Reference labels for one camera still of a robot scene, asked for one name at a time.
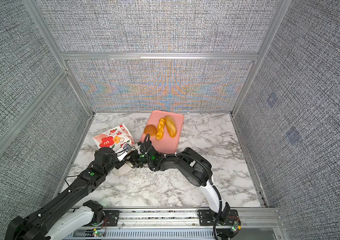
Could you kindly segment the white floral paper bag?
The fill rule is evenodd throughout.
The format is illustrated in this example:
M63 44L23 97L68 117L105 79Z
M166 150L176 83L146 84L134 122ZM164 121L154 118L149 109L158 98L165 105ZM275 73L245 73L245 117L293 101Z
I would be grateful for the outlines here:
M132 135L130 134L129 130L124 124L116 126L110 130L107 130L93 137L93 139L95 143L97 144L98 149L103 148L103 147L109 147L112 150L114 150L115 153L118 153L125 143L129 143L133 147L132 151L136 150L136 141L133 139ZM121 176L132 169L132 167L130 167L130 165L127 163L127 158L130 156L131 152L124 158L124 161L126 162L124 166L122 166L118 170L113 169L111 171L111 172L114 172L116 176ZM90 173L91 175L97 176L98 185L104 182L105 178L108 176L108 175L103 175L98 172L95 172L93 170L93 164L90 167L90 171L91 171Z

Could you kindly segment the yellow twisted fake bread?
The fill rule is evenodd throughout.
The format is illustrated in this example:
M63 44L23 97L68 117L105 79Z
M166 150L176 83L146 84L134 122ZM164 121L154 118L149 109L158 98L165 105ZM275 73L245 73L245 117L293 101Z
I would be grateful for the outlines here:
M157 133L156 133L156 139L161 140L164 135L164 127L165 127L165 118L160 118L159 123L157 125Z

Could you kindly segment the round brown fake bun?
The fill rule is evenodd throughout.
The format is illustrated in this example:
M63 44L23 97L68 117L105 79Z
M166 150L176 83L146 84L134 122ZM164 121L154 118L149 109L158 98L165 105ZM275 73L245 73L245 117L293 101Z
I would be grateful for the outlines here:
M157 128L155 125L147 125L145 128L144 128L144 136L146 135L150 135L151 137L154 137L156 136L157 134Z

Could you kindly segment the long orange fake bread loaf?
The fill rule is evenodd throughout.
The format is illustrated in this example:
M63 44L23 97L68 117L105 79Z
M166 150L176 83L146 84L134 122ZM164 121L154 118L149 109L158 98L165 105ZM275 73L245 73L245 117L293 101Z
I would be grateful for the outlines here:
M164 120L169 136L175 138L177 135L175 120L172 116L165 116Z

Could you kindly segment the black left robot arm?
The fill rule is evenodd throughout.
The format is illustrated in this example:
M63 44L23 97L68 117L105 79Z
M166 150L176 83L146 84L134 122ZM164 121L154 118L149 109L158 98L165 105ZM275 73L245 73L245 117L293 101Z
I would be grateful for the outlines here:
M61 240L82 226L102 226L107 217L97 201L89 200L71 215L65 214L99 187L115 167L122 166L122 160L130 151L129 144L117 152L109 147L96 150L95 160L57 197L25 218L14 218L8 225L5 239Z

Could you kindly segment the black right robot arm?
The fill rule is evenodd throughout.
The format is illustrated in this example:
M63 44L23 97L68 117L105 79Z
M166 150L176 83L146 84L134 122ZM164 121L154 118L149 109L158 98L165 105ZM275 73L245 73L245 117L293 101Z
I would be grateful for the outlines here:
M153 172L164 172L176 169L193 186L201 188L209 204L208 216L218 225L223 226L228 220L230 205L225 202L214 183L212 165L191 148L186 148L180 153L163 154L158 152L151 141L140 143L139 150L129 153L126 160L133 167L148 167Z

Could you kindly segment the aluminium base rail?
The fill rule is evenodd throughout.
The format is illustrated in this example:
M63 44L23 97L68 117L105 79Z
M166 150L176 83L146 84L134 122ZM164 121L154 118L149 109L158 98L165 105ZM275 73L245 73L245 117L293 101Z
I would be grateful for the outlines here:
M266 236L289 239L287 229L273 208L227 210L223 218L209 208L104 208L91 203L72 208L61 218L46 217L42 236L47 240L68 239L220 239L239 240Z

